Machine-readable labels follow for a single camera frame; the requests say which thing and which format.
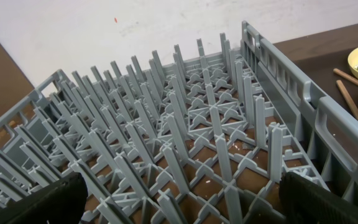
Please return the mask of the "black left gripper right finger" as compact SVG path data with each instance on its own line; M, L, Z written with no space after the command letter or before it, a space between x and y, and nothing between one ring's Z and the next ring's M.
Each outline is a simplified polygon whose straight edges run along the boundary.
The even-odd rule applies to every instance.
M294 173L280 181L287 223L358 223L358 207Z

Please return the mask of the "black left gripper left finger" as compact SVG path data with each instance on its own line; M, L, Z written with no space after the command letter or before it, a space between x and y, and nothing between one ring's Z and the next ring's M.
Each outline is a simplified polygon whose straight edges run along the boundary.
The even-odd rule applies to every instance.
M73 172L0 210L0 224L79 223L87 197L83 176Z

